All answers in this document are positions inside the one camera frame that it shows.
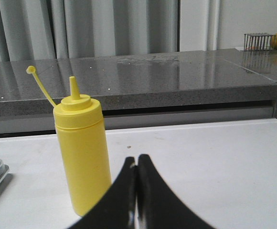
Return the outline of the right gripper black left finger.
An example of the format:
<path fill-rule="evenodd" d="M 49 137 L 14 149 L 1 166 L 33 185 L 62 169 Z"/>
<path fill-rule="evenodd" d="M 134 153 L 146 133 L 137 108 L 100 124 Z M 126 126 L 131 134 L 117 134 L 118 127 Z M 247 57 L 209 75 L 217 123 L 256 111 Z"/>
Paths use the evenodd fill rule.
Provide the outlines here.
<path fill-rule="evenodd" d="M 124 164 L 97 204 L 72 229 L 133 229 L 135 227 L 137 166 L 134 157 Z"/>

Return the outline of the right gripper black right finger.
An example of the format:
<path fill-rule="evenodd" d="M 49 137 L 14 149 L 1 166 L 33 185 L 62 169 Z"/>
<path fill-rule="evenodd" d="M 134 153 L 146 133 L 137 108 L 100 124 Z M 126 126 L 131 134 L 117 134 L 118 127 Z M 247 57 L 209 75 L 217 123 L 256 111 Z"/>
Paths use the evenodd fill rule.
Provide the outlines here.
<path fill-rule="evenodd" d="M 174 194 L 151 158 L 138 158 L 138 219 L 141 229 L 212 229 Z"/>

